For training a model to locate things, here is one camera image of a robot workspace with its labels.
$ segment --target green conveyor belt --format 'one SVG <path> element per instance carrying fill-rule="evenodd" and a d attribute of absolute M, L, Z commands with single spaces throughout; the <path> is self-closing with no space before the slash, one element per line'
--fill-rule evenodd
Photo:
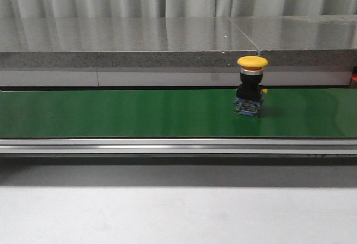
<path fill-rule="evenodd" d="M 357 137 L 357 89 L 270 89 L 258 118 L 234 90 L 0 92 L 0 138 Z"/>

